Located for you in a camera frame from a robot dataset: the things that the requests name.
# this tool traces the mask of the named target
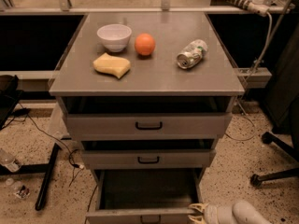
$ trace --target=gray countertop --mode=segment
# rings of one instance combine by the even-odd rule
[[[105,50],[97,30],[111,23],[131,27],[128,47],[119,53]],[[135,38],[151,34],[156,41],[149,57],[137,55]],[[204,60],[190,70],[177,66],[177,55],[195,39],[208,45]],[[93,61],[107,52],[131,62],[121,79],[97,73]],[[88,15],[50,88],[55,96],[202,95],[236,96],[244,89],[221,43],[203,12],[101,12]]]

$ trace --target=drawer handle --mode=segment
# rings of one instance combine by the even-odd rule
[[[159,215],[159,219],[157,221],[144,221],[143,217],[140,216],[140,222],[142,224],[160,224],[161,223],[161,215]]]
[[[151,159],[152,161],[142,161],[142,157],[138,157],[138,162],[140,164],[154,164],[154,163],[158,163],[160,161],[160,157],[157,156],[156,159]]]
[[[156,126],[156,127],[142,127],[142,126],[140,126],[139,122],[136,122],[135,127],[140,131],[146,131],[146,130],[154,131],[154,130],[161,130],[163,127],[163,123],[160,122],[159,126]]]

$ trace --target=silver can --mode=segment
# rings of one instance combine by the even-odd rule
[[[177,56],[177,64],[182,69],[189,69],[198,64],[207,53],[207,44],[203,40],[194,40]]]

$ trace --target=caster wheel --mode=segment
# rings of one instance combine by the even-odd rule
[[[272,142],[272,134],[269,132],[266,132],[262,135],[262,142],[266,145],[271,144]]]
[[[251,184],[253,187],[260,187],[261,184],[262,184],[262,181],[259,180],[259,176],[258,176],[258,175],[253,175],[253,176],[250,178],[250,184]]]

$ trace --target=white bowl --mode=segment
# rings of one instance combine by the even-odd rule
[[[121,24],[110,24],[102,26],[97,30],[97,35],[103,46],[112,52],[120,52],[128,45],[132,30]]]

